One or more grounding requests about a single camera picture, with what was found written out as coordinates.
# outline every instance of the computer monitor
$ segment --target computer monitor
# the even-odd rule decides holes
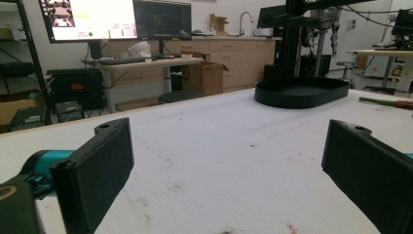
[[[136,39],[131,0],[39,0],[51,43]]]
[[[392,31],[394,36],[413,35],[413,11],[399,10]]]
[[[136,34],[140,40],[192,40],[191,4],[132,0]]]
[[[274,27],[271,24],[271,18],[285,14],[285,5],[261,8],[257,28],[274,28],[274,36],[282,36],[282,27]]]

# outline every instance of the faucet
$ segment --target faucet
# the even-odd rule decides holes
[[[242,36],[242,35],[245,34],[244,29],[243,29],[243,16],[244,16],[245,14],[249,14],[249,20],[250,20],[251,22],[254,22],[254,18],[252,17],[252,15],[251,15],[249,12],[243,12],[243,13],[241,14],[241,17],[240,17],[240,33],[239,33],[239,36]]]

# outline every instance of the black stool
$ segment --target black stool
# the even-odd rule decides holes
[[[353,67],[356,67],[357,63],[352,62],[352,61],[338,61],[336,64],[344,66],[343,78],[340,78],[340,80],[349,82],[350,89],[354,89],[356,87],[355,80],[351,78],[347,78],[347,70],[349,68],[352,69]]]
[[[202,98],[205,97],[206,95],[202,92],[197,92],[197,91],[172,91],[169,93],[165,93],[158,97],[158,103],[159,104],[164,104],[164,103],[172,103],[172,102],[177,102],[177,101],[182,101],[182,100],[187,100],[187,99],[194,99],[194,98]]]

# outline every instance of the wall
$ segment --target wall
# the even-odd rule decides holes
[[[247,16],[244,16],[243,28],[245,34],[252,34],[252,30],[256,28],[259,10],[262,7],[270,7],[283,5],[283,0],[175,0],[180,2],[190,2],[193,7],[193,29],[207,30],[209,29],[209,14],[214,13],[219,17],[227,17],[229,22],[226,25],[226,30],[230,34],[237,34],[240,29],[240,15],[244,11],[249,11],[255,18],[254,23],[250,23]],[[31,31],[36,44],[39,59],[42,64],[43,73],[50,69],[76,68],[83,67],[81,59],[84,59],[87,54],[86,43],[62,43],[50,44],[43,19],[40,13],[39,3],[36,0],[23,0],[27,16],[29,18]],[[352,7],[358,11],[387,11],[392,8],[412,8],[413,1],[405,0],[377,0],[354,4]],[[387,22],[387,15],[371,15],[373,20],[381,23]],[[353,30],[347,30],[348,19],[356,19],[357,27]],[[384,26],[368,22],[365,19],[357,16],[354,13],[343,12],[340,18],[341,28],[339,30],[339,47],[338,53],[331,68],[335,67],[335,61],[338,60],[354,60],[355,57],[348,54],[351,49],[368,49],[371,45],[380,42]],[[324,54],[331,54],[330,34],[326,34],[326,39],[323,47]]]

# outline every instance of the white table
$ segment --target white table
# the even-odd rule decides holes
[[[135,166],[96,233],[378,233],[322,171],[328,122],[361,125],[413,152],[412,111],[358,101],[350,90],[311,109],[279,109],[253,90],[0,135],[0,181],[41,149],[77,149],[93,128],[129,117]],[[64,233],[54,197],[37,203],[47,233]]]
[[[136,63],[127,63],[119,65],[100,65],[99,68],[102,71],[103,75],[103,85],[105,88],[105,94],[107,98],[107,105],[110,113],[116,112],[116,103],[127,100],[137,99],[138,91],[132,86],[114,86],[113,81],[115,80],[113,71],[128,71],[128,70],[142,70],[149,68],[158,68],[162,67],[164,71],[164,92],[171,91],[170,85],[170,71],[171,66],[178,65],[189,65],[196,64],[203,61],[202,58],[174,58],[174,59],[159,59],[150,62],[136,62]]]
[[[351,53],[360,56],[399,57],[401,60],[404,60],[404,66],[401,70],[400,79],[394,95],[399,97],[410,97],[408,92],[413,78],[413,51],[353,50]]]

